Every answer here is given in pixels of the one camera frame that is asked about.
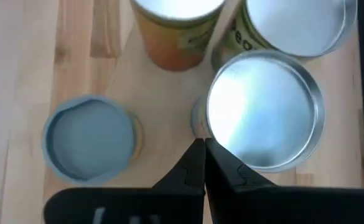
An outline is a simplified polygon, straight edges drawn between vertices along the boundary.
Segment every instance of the butcher block countertop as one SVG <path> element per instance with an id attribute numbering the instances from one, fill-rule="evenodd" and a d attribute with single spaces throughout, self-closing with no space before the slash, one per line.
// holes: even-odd
<path id="1" fill-rule="evenodd" d="M 236 2 L 227 1 L 210 48 Z M 325 98 L 322 142 L 296 169 L 263 175 L 279 185 L 364 188 L 357 30 L 341 49 L 305 66 Z M 104 187 L 151 187 L 192 143 L 190 110 L 213 76 L 208 55 L 186 72 L 155 66 L 127 0 L 1 0 L 0 223 L 42 223 L 46 200 L 74 187 L 46 166 L 40 146 L 42 127 L 58 104 L 92 93 L 137 114 L 145 146 Z M 207 204 L 204 223 L 211 223 Z"/>

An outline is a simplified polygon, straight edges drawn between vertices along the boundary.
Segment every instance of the blue lid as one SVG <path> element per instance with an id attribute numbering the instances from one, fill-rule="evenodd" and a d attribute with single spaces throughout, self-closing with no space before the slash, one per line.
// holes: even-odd
<path id="1" fill-rule="evenodd" d="M 135 145 L 125 110 L 102 96 L 84 96 L 60 105 L 47 120 L 44 157 L 61 178 L 101 184 L 127 168 Z"/>

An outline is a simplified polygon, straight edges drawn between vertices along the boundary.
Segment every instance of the orange can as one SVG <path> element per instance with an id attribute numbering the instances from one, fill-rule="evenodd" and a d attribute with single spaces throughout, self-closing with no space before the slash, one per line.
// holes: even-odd
<path id="1" fill-rule="evenodd" d="M 149 58 L 166 70 L 198 65 L 224 0 L 131 0 Z"/>

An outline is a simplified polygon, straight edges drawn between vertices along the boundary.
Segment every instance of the tin can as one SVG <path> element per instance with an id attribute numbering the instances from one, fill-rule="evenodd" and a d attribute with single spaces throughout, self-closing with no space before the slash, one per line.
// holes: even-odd
<path id="1" fill-rule="evenodd" d="M 198 65 L 224 0 L 131 0 L 149 58 L 166 70 Z"/>
<path id="2" fill-rule="evenodd" d="M 102 184 L 135 160 L 143 146 L 141 122 L 120 105 L 88 95 L 60 105 L 42 138 L 45 160 L 74 184 Z"/>
<path id="3" fill-rule="evenodd" d="M 282 172 L 315 151 L 325 107 L 315 80 L 295 58 L 253 50 L 218 71 L 191 121 L 197 138 L 215 138 L 253 169 Z"/>
<path id="4" fill-rule="evenodd" d="M 218 70 L 248 50 L 274 49 L 308 60 L 341 46 L 357 16 L 357 0 L 242 0 L 212 52 Z"/>

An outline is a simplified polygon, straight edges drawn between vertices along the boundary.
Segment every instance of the can lid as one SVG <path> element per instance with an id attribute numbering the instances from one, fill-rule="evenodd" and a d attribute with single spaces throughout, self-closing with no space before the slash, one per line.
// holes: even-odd
<path id="1" fill-rule="evenodd" d="M 316 57 L 346 39 L 357 16 L 357 0 L 246 0 L 258 32 L 291 55 Z"/>
<path id="2" fill-rule="evenodd" d="M 47 120 L 44 157 L 61 178 L 101 184 L 128 166 L 135 139 L 122 107 L 101 96 L 84 96 L 59 106 Z"/>
<path id="3" fill-rule="evenodd" d="M 295 59 L 254 50 L 218 72 L 208 94 L 207 118 L 212 136 L 245 164 L 280 172 L 317 147 L 325 108 L 319 87 Z"/>
<path id="4" fill-rule="evenodd" d="M 220 8 L 225 0 L 134 0 L 151 14 L 172 20 L 202 19 Z"/>

